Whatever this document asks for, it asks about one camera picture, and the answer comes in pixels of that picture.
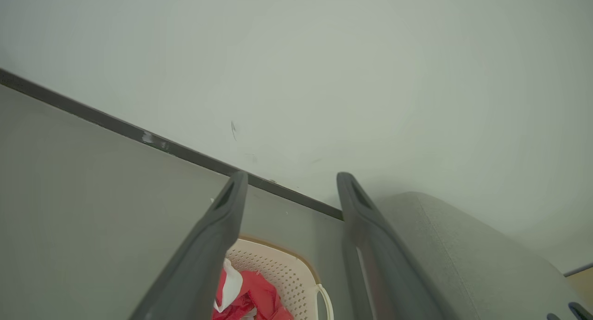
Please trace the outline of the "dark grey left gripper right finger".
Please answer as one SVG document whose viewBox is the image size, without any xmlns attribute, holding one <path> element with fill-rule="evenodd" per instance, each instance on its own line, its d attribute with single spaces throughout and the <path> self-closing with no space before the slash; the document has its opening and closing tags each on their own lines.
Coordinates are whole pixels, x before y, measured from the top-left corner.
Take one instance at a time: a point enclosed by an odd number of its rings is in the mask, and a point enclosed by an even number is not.
<svg viewBox="0 0 593 320">
<path fill-rule="evenodd" d="M 356 320 L 446 320 L 448 305 L 356 178 L 336 177 Z"/>
</svg>

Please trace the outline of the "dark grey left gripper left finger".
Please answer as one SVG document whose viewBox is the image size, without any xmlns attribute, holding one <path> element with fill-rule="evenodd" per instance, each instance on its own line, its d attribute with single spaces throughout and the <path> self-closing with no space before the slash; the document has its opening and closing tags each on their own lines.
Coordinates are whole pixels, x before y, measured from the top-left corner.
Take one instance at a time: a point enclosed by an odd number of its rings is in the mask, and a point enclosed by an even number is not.
<svg viewBox="0 0 593 320">
<path fill-rule="evenodd" d="M 239 238 L 248 174 L 236 172 L 195 224 L 131 315 L 132 320 L 209 320 L 226 252 Z"/>
</svg>

